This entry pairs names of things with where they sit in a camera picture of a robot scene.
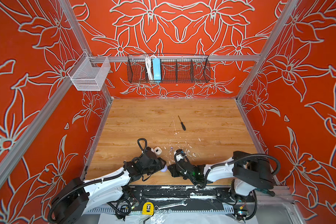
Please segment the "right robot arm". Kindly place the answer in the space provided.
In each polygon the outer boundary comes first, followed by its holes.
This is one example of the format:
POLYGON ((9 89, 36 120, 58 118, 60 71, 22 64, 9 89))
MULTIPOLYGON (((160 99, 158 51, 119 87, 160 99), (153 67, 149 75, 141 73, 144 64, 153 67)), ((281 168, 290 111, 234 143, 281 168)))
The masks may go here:
POLYGON ((233 178, 231 194, 246 197, 256 189, 273 189, 273 177, 281 169, 278 159, 266 154, 233 152, 233 156, 216 164, 193 165, 186 154, 177 150, 175 163, 168 166, 172 177, 190 180, 199 189, 220 179, 233 178))

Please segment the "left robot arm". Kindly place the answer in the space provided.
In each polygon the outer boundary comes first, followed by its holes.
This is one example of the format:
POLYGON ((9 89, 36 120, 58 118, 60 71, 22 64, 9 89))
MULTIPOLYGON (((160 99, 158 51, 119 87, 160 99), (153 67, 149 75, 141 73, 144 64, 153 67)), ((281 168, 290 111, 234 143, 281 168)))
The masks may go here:
POLYGON ((102 177, 83 181, 72 179, 51 201, 47 214, 50 224, 73 224, 85 212, 103 204, 113 208, 118 216, 131 212, 129 184, 138 180, 146 181, 151 175, 167 168, 160 157, 159 149, 148 146, 147 140, 137 140, 141 154, 131 161, 125 161, 117 171, 102 177))

